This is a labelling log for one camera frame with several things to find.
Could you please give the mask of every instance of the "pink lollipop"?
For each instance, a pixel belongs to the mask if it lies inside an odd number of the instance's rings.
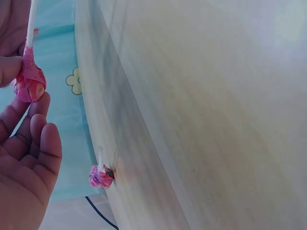
[[[105,165],[101,170],[98,165],[91,168],[90,172],[90,185],[95,188],[107,189],[111,186],[114,180],[112,170]]]
[[[38,33],[37,29],[34,29],[37,5],[38,0],[31,1],[23,66],[21,72],[12,82],[16,96],[21,101],[30,103],[38,101],[47,86],[43,71],[34,62],[33,36]]]

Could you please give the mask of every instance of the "flower pattern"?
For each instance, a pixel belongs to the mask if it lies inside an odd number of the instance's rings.
[[[82,93],[79,68],[75,68],[73,74],[67,77],[66,84],[71,86],[73,94],[80,95]]]

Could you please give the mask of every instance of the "white stick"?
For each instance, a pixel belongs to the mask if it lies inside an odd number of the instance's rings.
[[[104,164],[103,164],[103,148],[102,147],[99,147],[99,150],[98,150],[98,170],[99,171],[102,171],[104,169]]]
[[[31,8],[30,8],[30,15],[29,15],[29,22],[28,22],[27,40],[25,43],[27,47],[33,46],[33,36],[34,36],[37,6],[38,6],[38,0],[32,0]]]

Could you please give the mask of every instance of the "wood grain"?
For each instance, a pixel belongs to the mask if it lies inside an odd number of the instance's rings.
[[[307,229],[307,4],[99,4],[153,142],[167,146],[158,154],[171,155],[202,229]]]
[[[106,192],[119,228],[189,230],[97,1],[76,2],[76,45],[93,146],[116,170]]]

